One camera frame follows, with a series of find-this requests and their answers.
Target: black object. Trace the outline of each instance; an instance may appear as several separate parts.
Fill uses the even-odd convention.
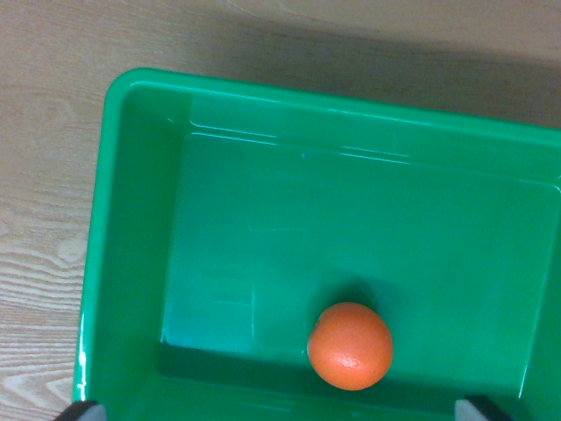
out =
[[[105,408],[96,401],[76,401],[53,421],[106,421]]]
[[[466,396],[465,400],[471,403],[489,421],[513,421],[487,396]]]

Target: wooden surface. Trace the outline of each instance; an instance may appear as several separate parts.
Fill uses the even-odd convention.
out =
[[[125,70],[561,127],[558,1],[319,3],[0,0],[0,419],[69,403],[103,96]]]

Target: orange fruit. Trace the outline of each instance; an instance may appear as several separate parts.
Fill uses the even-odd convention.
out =
[[[316,373],[345,390],[362,390],[379,381],[393,353],[384,321],[357,303],[339,303],[325,310],[308,340],[309,362]]]

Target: wood grain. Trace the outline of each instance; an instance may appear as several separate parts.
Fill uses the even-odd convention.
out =
[[[2,420],[69,403],[103,96],[125,70],[561,127],[557,2],[388,3],[0,1]]]

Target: plastic bin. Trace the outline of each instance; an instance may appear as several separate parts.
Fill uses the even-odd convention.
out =
[[[105,102],[74,399],[110,421],[452,420],[485,394],[561,413],[561,134],[139,69]],[[394,339],[324,383],[339,301]]]

